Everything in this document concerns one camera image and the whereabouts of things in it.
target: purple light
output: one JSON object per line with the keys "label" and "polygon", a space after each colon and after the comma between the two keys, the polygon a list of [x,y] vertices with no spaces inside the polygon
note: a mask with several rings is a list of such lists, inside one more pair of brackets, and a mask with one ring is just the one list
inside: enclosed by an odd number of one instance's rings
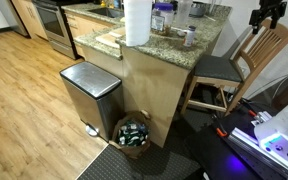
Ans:
{"label": "purple light", "polygon": [[228,167],[231,167],[233,172],[243,173],[244,171],[247,171],[244,164],[234,155],[231,155],[227,158],[226,164]]}

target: oven handle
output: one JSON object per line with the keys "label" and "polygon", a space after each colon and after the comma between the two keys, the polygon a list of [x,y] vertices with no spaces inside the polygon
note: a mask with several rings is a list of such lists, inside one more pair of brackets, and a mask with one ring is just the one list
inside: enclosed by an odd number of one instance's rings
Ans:
{"label": "oven handle", "polygon": [[40,9],[43,9],[43,10],[45,10],[45,11],[49,11],[49,12],[52,12],[52,13],[56,13],[56,12],[58,11],[57,8],[45,7],[45,6],[41,6],[41,5],[39,5],[39,4],[36,4],[36,3],[34,3],[34,4],[35,4],[36,8],[40,8]]}

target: glass jar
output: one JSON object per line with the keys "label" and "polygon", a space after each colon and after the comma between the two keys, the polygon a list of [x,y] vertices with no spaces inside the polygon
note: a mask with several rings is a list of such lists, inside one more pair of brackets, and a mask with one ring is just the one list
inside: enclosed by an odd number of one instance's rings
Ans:
{"label": "glass jar", "polygon": [[155,3],[154,9],[152,10],[152,32],[163,36],[169,35],[171,31],[173,17],[173,4]]}

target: beige cabinet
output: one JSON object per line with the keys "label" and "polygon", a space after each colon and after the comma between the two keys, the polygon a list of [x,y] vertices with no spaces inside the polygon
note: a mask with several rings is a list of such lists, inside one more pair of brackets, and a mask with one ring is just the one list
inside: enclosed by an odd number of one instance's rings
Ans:
{"label": "beige cabinet", "polygon": [[[75,14],[72,12],[65,11],[65,15],[67,18],[67,23],[70,27],[73,38],[77,36],[81,36],[83,34],[92,33],[95,31],[99,31],[105,28],[112,27],[114,24],[101,21],[95,18],[91,18],[88,16],[83,16],[80,14]],[[85,53],[81,48],[81,45],[75,43],[76,51],[80,56],[85,57]]]}
{"label": "beige cabinet", "polygon": [[30,0],[17,0],[20,4],[22,15],[26,18],[26,22],[24,20],[24,24],[27,27],[28,31],[30,32],[31,36],[38,35],[44,39],[47,39],[46,33],[44,31],[42,22],[39,19],[38,12],[36,11],[35,6]]}

